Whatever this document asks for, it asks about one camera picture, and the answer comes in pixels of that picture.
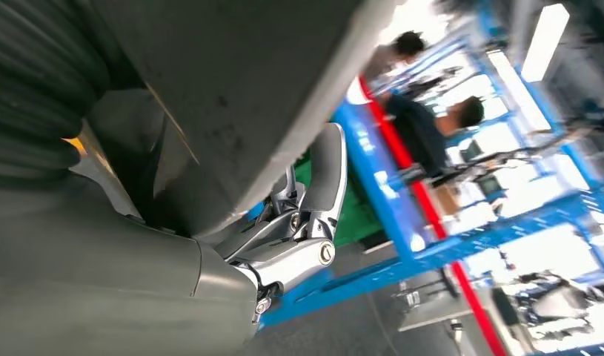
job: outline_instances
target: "gray floor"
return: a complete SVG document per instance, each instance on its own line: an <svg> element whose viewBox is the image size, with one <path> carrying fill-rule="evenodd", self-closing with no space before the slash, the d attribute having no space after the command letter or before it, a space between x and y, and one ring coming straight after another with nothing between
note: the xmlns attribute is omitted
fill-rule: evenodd
<svg viewBox="0 0 604 356"><path fill-rule="evenodd" d="M340 248L337 274L368 266L394 254L391 248L362 255L357 245ZM442 325L397 331L405 305L392 296L397 286L347 300L260 332L237 356L253 355L417 355L454 356L457 351Z"/></svg>

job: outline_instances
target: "man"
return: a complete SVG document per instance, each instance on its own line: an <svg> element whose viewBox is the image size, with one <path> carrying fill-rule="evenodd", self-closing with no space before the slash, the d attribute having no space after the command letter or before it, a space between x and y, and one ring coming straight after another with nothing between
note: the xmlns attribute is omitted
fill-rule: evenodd
<svg viewBox="0 0 604 356"><path fill-rule="evenodd" d="M371 83L393 69L398 62L411 64L424 51L424 41L413 31L405 32L390 45L379 46L371 57L362 77Z"/></svg>
<svg viewBox="0 0 604 356"><path fill-rule="evenodd" d="M458 130L478 125L484 115L482 103L475 96L452 105L441 117L407 96L385 93L378 100L385 112L395 117L398 134L428 177L441 174L446 166L446 139Z"/></svg>

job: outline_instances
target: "red stripe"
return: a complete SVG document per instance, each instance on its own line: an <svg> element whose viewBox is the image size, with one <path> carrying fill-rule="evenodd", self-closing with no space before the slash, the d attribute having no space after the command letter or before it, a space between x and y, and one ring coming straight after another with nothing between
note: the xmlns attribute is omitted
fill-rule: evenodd
<svg viewBox="0 0 604 356"><path fill-rule="evenodd" d="M413 158L408 153L406 146L400 139L394 126L385 120L385 112L372 98L372 95L370 95L370 91L365 80L362 78L359 80L361 88L370 100L368 103L369 111L374 115L376 123L378 124L378 129L385 138L385 142L387 143L389 150L394 155L396 164L400 169L410 167L413 164ZM415 199L424 211L426 220L433 226L433 230L435 231L437 238L439 240L443 240L448 237L448 232L445 230L424 184L418 182L413 184L411 188ZM452 263L451 267L454 276L456 277L463 291L463 295L465 296L465 299L468 301L468 304L474 313L474 318L477 320L480 326L483 337L487 340L487 343L489 344L494 356L507 356L505 347L502 345L502 341L498 338L494 325L491 323L491 320L489 320L489 316L478 299L476 292L472 289L468 275L465 273L465 269L459 262Z"/></svg>

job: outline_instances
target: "blue metal frame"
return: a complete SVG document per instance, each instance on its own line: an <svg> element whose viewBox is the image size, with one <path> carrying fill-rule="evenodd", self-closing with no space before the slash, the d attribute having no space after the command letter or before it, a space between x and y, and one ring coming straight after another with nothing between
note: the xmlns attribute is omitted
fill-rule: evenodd
<svg viewBox="0 0 604 356"><path fill-rule="evenodd" d="M496 95L501 98L505 97L504 90L502 89L503 86L497 79L497 75L495 75L489 69L488 66L486 66L482 63L482 61L474 54L472 49L469 49L468 57L471 59L472 64L475 67L479 68L479 71L484 73L485 75L487 75L487 77L491 80L491 85L494 87L494 92L496 93ZM515 140L518 141L518 143L520 144L521 147L526 147L527 144L526 144L526 140L524 139L524 136L522 135L522 133L520 133L520 130L518 129L517 125L511 119L512 117L517 115L517 113L514 112L513 110L511 110L510 108L507 108L507 110L509 110L509 112L508 112L509 118L506 120L506 122L509 127L509 131L511 132L511 134L513 135ZM543 165L541 165L540 163L535 162L535 163L533 163L533 166L537 169L537 172L541 177L543 177L547 174L547 171L544 169Z"/></svg>
<svg viewBox="0 0 604 356"><path fill-rule="evenodd" d="M478 5L478 19L480 28L483 33L486 34L488 39L496 39L505 35L505 31L497 24L495 18L496 16L493 14L491 9L491 2L489 0L480 0ZM479 66L481 71L488 75L492 85L494 86L496 94L503 97L502 93L504 93L504 90L502 89L502 85L496 79L497 76L495 76L494 73L492 73L491 70L489 70L488 67L485 66L482 61L480 61L474 55L473 51L470 51L469 56L472 58L474 64ZM526 147L526 141L520 133L520 130L518 130L518 127L513 123L513 120L509 120L508 125L511 134L514 135L514 138L520 143L521 146ZM548 173L540 163L536 162L534 166L541 177Z"/></svg>
<svg viewBox="0 0 604 356"><path fill-rule="evenodd" d="M479 20L482 30L486 32L490 38L496 38L497 36L501 36L502 31L495 24L495 16L492 13L489 1L481 0L479 3L479 7ZM528 83L524 80L524 78L520 74L520 69L518 67L514 67L514 70L516 71L516 74L522 81L522 84L525 86L529 95L531 95L531 98L535 101L537 107L544 115L546 122L551 126L553 133L555 135L563 134L564 129L560 124L558 116L555 114L555 111L549 105L548 100L535 88L533 84ZM596 180L590 166L583 161L583 157L581 156L581 154L579 152L576 152L571 145L562 146L561 151L570 157L574 165L581 173L581 177L583 177L583 179L588 183L590 187L597 187L600 185L600 182ZM579 223L573 222L573 225L577 228L578 232L580 233L580 236L588 243L591 252L594 255L594 259L597 261L599 267L604 271L604 253L598 246L592 243L591 232L585 226L582 226Z"/></svg>
<svg viewBox="0 0 604 356"><path fill-rule="evenodd" d="M456 234L446 240L430 245L420 252L411 254L408 263L398 257L364 268L346 277L333 279L325 285L297 294L287 308L276 309L264 316L268 325L332 306L343 300L368 293L409 277L441 268L453 261L461 260L487 248L517 240L557 225L574 223L587 217L592 206L586 203L593 194L579 192L544 204L534 211L509 219L501 219L465 233Z"/></svg>
<svg viewBox="0 0 604 356"><path fill-rule="evenodd" d="M446 55L466 48L465 42L461 41L462 39L457 39L452 42L456 43L457 47L446 51ZM492 78L487 67L472 53L470 55L474 64ZM433 53L428 59L431 63L422 65L421 71L443 58L445 56L435 56ZM416 69L419 67L411 68L409 72L413 73ZM502 87L494 80L492 83L500 95ZM507 122L511 115L513 113L501 116L499 120ZM397 169L384 141L376 131L375 122L368 109L364 105L343 102L337 109L334 120L344 129L351 165L367 191L387 235L394 241L399 256L344 277L334 278L329 271L318 274L285 295L279 308L270 310L263 316L263 325L274 325L332 306L547 228L565 223L575 224L576 221L587 217L590 211L602 211L604 208L604 185L596 184L593 185L592 191L569 194L533 211L508 219L498 219L471 231L455 234L441 242L429 243L422 251L412 251L411 242L415 238L430 239L423 231L423 221L406 187L396 186L393 180Z"/></svg>

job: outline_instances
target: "bolt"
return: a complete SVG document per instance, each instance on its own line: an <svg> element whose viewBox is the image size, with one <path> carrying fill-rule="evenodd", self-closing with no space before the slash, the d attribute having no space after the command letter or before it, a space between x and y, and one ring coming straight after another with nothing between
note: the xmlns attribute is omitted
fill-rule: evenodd
<svg viewBox="0 0 604 356"><path fill-rule="evenodd" d="M271 298L262 298L256 304L256 314L261 315L271 307Z"/></svg>
<svg viewBox="0 0 604 356"><path fill-rule="evenodd" d="M321 247L321 251L319 253L319 261L323 265L327 265L332 262L334 258L334 245L331 243L326 243Z"/></svg>
<svg viewBox="0 0 604 356"><path fill-rule="evenodd" d="M299 213L295 212L291 215L291 230L295 231L299 225Z"/></svg>

